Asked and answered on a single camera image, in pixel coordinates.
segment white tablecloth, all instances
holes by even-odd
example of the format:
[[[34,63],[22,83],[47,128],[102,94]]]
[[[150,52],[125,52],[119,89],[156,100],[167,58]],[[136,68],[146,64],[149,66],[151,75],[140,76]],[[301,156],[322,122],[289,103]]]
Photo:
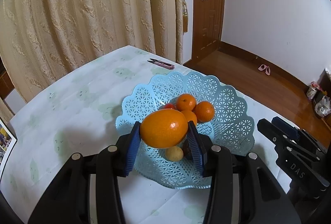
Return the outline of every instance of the white tablecloth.
[[[149,58],[162,60],[131,46],[113,51],[58,80],[12,118],[9,126],[18,142],[4,169],[0,190],[24,223],[71,154],[96,154],[116,143],[115,119],[121,113],[123,98],[132,93],[135,85],[148,84],[153,75],[170,72],[147,62]],[[179,64],[175,64],[175,70],[183,74],[191,71]],[[255,124],[261,118],[271,121],[275,116],[281,117],[238,94],[246,99],[247,114]],[[254,138],[253,151],[287,191],[290,179],[275,163],[274,144],[256,126]],[[135,171],[127,178],[119,178],[119,186],[125,218],[130,224],[199,223],[209,195],[209,189],[168,189]],[[91,207],[92,223],[96,223],[93,196]]]

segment white wall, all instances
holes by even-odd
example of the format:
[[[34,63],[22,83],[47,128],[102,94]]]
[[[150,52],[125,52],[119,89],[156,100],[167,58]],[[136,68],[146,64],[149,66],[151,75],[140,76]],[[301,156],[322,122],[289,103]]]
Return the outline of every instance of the white wall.
[[[183,63],[192,57],[192,34],[193,34],[193,0],[185,0],[188,10],[188,32],[183,37]]]
[[[331,66],[331,1],[225,0],[222,41],[308,84]]]
[[[12,90],[3,101],[14,114],[25,106],[23,98],[16,89]]]

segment thread snips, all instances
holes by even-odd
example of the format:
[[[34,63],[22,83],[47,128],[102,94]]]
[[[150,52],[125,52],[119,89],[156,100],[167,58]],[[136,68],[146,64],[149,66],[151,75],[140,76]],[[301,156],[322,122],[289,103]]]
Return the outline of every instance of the thread snips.
[[[165,63],[165,62],[162,62],[160,60],[156,60],[156,59],[152,59],[150,58],[151,61],[148,61],[152,64],[156,64],[157,66],[160,66],[160,67],[164,67],[166,69],[169,69],[169,70],[174,70],[175,69],[175,66],[173,64],[169,64],[169,63]]]

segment gold tassel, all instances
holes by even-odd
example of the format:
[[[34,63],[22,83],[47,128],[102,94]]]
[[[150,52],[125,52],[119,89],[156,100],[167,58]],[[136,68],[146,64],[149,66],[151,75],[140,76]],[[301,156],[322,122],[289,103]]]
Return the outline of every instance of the gold tassel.
[[[183,0],[183,32],[188,32],[188,11],[185,0]]]

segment small orange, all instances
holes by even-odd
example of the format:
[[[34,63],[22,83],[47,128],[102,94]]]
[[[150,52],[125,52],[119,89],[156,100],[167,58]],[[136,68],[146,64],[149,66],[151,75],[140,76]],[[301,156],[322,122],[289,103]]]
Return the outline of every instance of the small orange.
[[[190,120],[192,120],[194,122],[194,125],[195,126],[197,125],[198,119],[197,119],[197,116],[194,114],[194,112],[192,112],[191,110],[183,110],[181,112],[186,117],[187,122],[189,122]]]
[[[195,108],[196,104],[197,102],[193,95],[189,93],[184,93],[178,97],[176,107],[179,111],[183,111],[183,110],[192,111]]]
[[[140,137],[150,147],[166,149],[180,143],[188,130],[185,116],[178,110],[157,110],[144,118],[140,125]]]
[[[214,117],[215,109],[208,101],[202,101],[197,104],[194,113],[199,122],[208,122]]]

